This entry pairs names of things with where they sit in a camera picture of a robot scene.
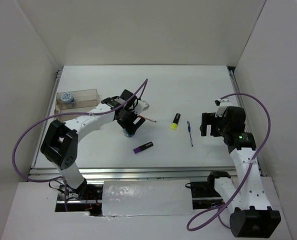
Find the blue jar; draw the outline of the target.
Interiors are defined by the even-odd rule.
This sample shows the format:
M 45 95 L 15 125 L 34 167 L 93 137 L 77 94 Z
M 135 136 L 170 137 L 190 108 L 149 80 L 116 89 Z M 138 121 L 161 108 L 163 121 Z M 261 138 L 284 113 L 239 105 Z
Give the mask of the blue jar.
M 133 134 L 129 134 L 125 129 L 123 129 L 123 134 L 124 134 L 124 136 L 127 137 L 127 138 L 131 138 L 131 137 L 134 136 Z
M 59 97 L 59 102 L 64 105 L 75 104 L 75 98 L 71 92 L 63 92 Z

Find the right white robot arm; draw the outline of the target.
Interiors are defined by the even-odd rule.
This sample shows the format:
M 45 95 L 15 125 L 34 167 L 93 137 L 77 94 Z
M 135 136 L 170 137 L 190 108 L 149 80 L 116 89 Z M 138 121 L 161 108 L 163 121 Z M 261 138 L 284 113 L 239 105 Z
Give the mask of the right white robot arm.
M 229 225 L 236 238 L 270 238 L 279 223 L 281 214 L 274 210 L 266 196 L 258 161 L 255 157 L 254 136 L 245 131 L 246 113 L 243 108 L 226 107 L 222 113 L 201 115 L 201 136 L 222 137 L 233 160 L 239 186 L 226 171 L 212 171 L 207 177 L 207 192 L 220 195 L 230 212 Z

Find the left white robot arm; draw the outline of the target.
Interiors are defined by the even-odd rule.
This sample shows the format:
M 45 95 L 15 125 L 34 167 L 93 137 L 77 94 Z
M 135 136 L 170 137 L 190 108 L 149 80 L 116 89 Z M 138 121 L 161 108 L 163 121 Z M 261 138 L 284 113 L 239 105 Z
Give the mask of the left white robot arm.
M 81 174 L 76 159 L 78 143 L 88 134 L 101 126 L 116 121 L 125 134 L 133 136 L 145 122 L 138 116 L 149 108 L 149 104 L 134 97 L 131 103 L 124 104 L 120 97 L 108 97 L 98 106 L 74 119 L 50 123 L 40 151 L 50 161 L 59 174 L 66 180 L 69 193 L 75 199 L 83 199 L 87 195 L 87 180 Z

